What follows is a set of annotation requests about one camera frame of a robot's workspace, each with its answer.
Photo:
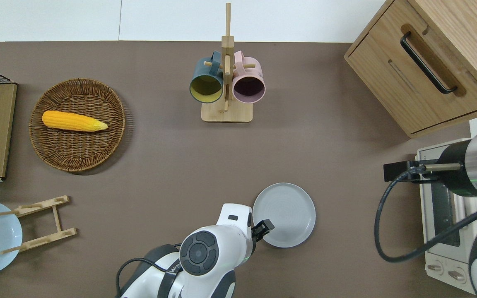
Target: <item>oven knob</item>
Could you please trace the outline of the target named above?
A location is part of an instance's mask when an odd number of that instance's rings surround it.
[[[435,264],[427,265],[426,268],[428,268],[428,270],[435,271],[439,275],[442,275],[443,274],[443,265],[439,261],[435,261],[435,262],[436,262]]]
[[[454,271],[449,271],[448,275],[462,284],[467,282],[467,279],[465,278],[465,271],[463,271],[461,268],[456,268]]]

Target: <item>mug handle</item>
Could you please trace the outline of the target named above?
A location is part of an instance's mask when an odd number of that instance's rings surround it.
[[[220,67],[220,62],[222,61],[222,54],[219,51],[214,51],[211,56],[211,68],[209,73],[216,76],[218,68]]]
[[[237,51],[235,53],[235,68],[238,75],[245,75],[246,70],[244,69],[244,53],[242,51]]]

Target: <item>blue mug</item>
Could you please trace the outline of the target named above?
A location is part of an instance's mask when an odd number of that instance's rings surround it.
[[[211,57],[201,58],[195,66],[195,73],[189,85],[191,95],[201,103],[212,103],[220,99],[223,93],[224,76],[220,69],[222,55],[214,51]]]

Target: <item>yellow corn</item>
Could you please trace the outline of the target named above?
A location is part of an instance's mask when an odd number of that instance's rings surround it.
[[[105,130],[108,128],[108,125],[95,118],[59,111],[46,111],[43,113],[41,120],[46,126],[59,128],[61,130],[96,132],[97,130]]]

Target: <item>round woven basket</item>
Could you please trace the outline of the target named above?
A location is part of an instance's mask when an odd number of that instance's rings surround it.
[[[43,124],[45,111],[93,117],[108,125],[98,132],[58,130]],[[69,79],[47,90],[32,110],[29,135],[36,154],[53,168],[89,170],[115,151],[125,131],[125,110],[112,88],[94,79]]]

